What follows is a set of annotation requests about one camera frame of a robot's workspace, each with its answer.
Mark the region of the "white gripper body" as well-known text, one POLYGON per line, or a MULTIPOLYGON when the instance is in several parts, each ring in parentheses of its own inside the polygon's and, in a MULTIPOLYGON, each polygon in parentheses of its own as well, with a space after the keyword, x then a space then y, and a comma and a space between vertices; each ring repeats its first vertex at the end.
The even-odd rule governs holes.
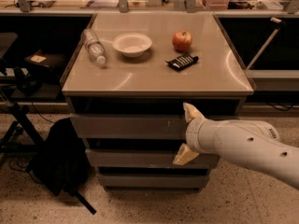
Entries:
POLYGON ((217 138, 217 131, 223 124, 223 121, 195 118, 186 130, 187 145, 197 153, 221 155, 221 141, 217 138))

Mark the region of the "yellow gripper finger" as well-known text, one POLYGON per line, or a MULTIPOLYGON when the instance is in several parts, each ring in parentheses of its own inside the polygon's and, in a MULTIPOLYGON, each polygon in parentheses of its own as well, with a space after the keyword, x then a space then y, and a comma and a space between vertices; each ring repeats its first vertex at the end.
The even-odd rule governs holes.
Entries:
POLYGON ((177 155, 173 159, 173 163, 175 165, 185 165, 189 161, 197 158, 199 154, 197 152, 192 151, 187 144, 182 144, 178 150, 177 155))
POLYGON ((187 123, 190 123, 196 118, 203 119, 205 116, 192 104, 184 103, 183 109, 185 112, 185 120, 187 123))

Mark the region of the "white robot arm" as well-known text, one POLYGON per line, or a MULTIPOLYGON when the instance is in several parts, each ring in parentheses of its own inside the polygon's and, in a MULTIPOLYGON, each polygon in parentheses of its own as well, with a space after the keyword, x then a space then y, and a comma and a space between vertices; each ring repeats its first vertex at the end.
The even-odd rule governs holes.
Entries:
POLYGON ((280 142, 277 130, 259 120, 207 119, 185 103, 186 142, 173 159, 184 165, 199 155, 215 154, 231 164, 270 175, 299 189, 299 148, 280 142))

